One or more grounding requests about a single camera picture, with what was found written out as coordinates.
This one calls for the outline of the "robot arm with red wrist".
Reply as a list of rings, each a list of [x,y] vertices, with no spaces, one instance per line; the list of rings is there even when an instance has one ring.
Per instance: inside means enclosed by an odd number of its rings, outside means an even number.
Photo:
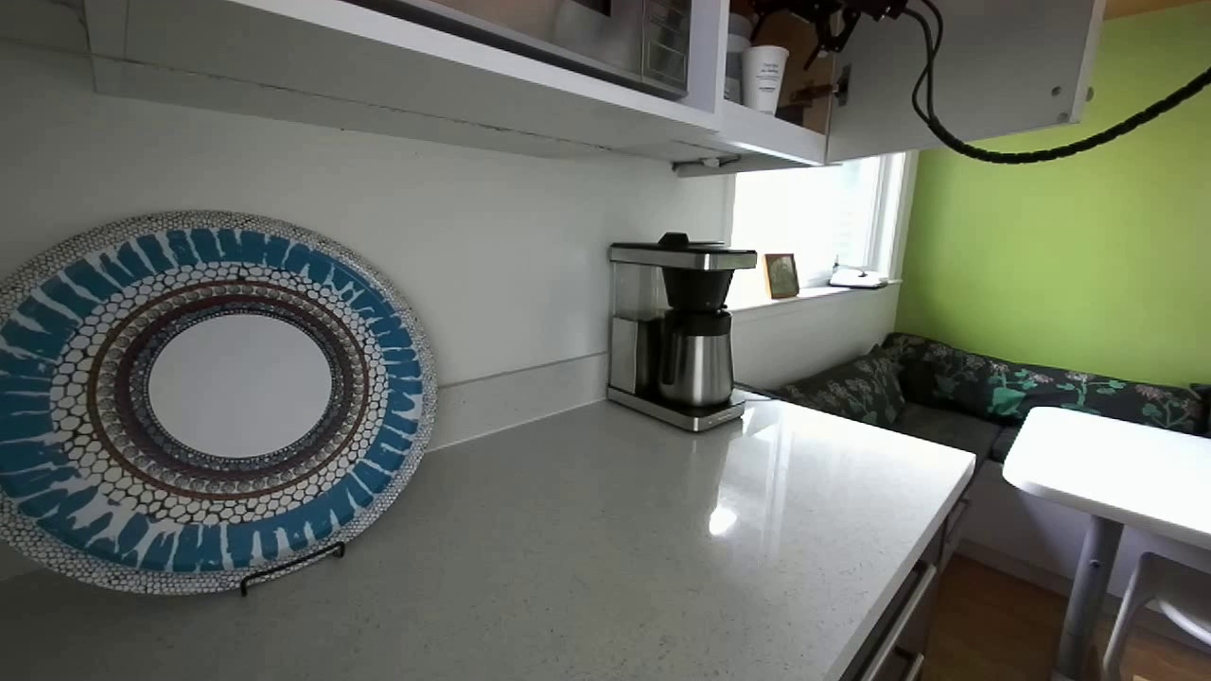
[[[816,44],[840,53],[863,19],[881,22],[907,13],[907,0],[787,0],[816,29]]]

